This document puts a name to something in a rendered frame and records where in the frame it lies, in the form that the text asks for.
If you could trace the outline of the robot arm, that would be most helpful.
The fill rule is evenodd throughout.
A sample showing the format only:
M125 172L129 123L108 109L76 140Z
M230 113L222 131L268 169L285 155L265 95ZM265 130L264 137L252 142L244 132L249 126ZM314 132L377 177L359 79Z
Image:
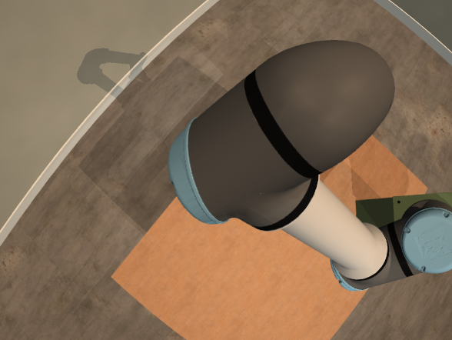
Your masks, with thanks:
M175 194L203 223L238 218L264 232L287 232L328 257L348 291L447 272L448 204L416 202L401 219L377 228L361 222L320 180L376 131L394 91L387 62L360 43L327 40L286 49L173 141L168 173Z

